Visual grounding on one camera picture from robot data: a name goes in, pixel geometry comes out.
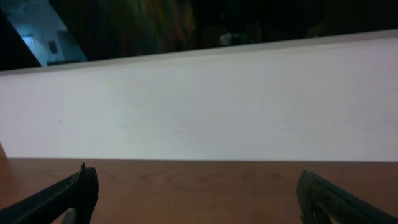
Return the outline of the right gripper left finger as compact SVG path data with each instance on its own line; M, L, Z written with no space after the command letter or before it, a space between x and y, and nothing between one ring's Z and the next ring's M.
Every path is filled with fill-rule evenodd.
M72 208L76 211L76 223L89 224L98 194L96 169L82 164L76 174L1 209L1 223L52 223Z

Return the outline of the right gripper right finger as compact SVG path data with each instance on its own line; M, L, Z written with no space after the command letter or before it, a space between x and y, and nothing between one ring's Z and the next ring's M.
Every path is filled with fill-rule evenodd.
M397 218L368 204L324 178L303 170L296 187L304 224L394 223Z

